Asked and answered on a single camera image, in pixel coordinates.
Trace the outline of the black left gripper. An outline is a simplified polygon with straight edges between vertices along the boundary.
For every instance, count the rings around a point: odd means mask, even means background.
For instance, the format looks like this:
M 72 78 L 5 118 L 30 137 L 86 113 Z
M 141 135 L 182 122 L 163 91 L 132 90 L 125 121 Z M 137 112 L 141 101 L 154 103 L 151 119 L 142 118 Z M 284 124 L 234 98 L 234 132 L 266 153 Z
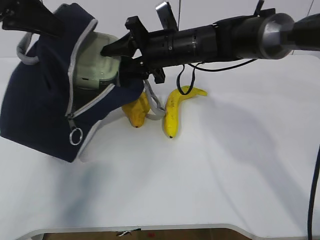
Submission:
M 1 0 L 0 22 L 6 31 L 20 31 L 60 38 L 64 23 L 40 0 Z

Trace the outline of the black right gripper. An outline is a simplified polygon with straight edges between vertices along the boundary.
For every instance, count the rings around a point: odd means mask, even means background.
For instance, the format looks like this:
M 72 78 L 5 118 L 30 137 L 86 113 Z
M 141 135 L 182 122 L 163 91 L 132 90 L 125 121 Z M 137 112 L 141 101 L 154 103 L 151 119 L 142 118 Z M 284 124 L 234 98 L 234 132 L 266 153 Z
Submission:
M 121 88 L 143 88 L 144 80 L 150 74 L 157 84 L 163 84 L 166 79 L 163 68 L 169 62 L 170 50 L 173 49 L 172 34 L 178 31 L 176 19 L 173 16 L 160 17 L 163 30 L 149 32 L 138 16 L 127 18 L 125 27 L 129 30 L 117 41 L 105 45 L 100 55 L 103 57 L 133 57 L 135 50 L 141 56 L 135 59 L 120 61 L 116 86 Z

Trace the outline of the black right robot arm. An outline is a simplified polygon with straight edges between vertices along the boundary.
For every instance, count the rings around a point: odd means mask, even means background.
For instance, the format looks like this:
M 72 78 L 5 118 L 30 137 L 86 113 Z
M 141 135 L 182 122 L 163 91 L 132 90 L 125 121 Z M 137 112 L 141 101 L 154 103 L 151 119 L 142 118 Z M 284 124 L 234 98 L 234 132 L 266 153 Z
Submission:
M 137 16 L 125 23 L 128 33 L 105 45 L 104 57 L 124 57 L 123 70 L 165 80 L 163 68 L 192 63 L 234 62 L 242 59 L 278 60 L 293 50 L 319 51 L 320 16 L 294 21 L 273 8 L 258 14 L 219 20 L 185 29 L 149 32 Z

